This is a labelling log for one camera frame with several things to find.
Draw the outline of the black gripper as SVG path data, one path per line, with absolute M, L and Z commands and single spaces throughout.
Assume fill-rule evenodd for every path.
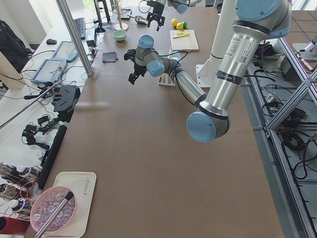
M 158 23 L 157 31 L 159 31 L 165 22 L 165 17 L 162 16 L 165 3 L 162 0 L 148 0 L 147 5 L 153 8 L 153 11 L 149 12 L 147 16 L 147 27 L 149 28 L 151 22 L 155 20 Z
M 144 77 L 146 73 L 146 66 L 144 63 L 137 57 L 137 49 L 130 49 L 127 53 L 124 54 L 124 60 L 131 60 L 134 65 L 134 72 L 129 74 L 128 81 L 134 85 L 139 76 Z

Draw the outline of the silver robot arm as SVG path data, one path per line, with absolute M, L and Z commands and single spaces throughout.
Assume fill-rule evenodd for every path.
M 168 74 L 197 109 L 186 122 L 189 135 L 200 143 L 211 142 L 230 128 L 228 107 L 259 43 L 289 33 L 291 10 L 289 0 L 225 0 L 210 58 L 197 73 L 207 80 L 209 92 L 194 82 L 180 61 L 160 56 L 150 35 L 140 36 L 137 48 L 124 55 L 134 63 L 129 82 L 146 72 L 153 77 Z
M 150 11 L 147 13 L 147 27 L 149 28 L 152 21 L 157 23 L 157 31 L 164 25 L 165 17 L 163 11 L 166 3 L 169 3 L 179 14 L 183 14 L 188 7 L 198 3 L 199 0 L 148 0 L 147 6 L 150 7 Z

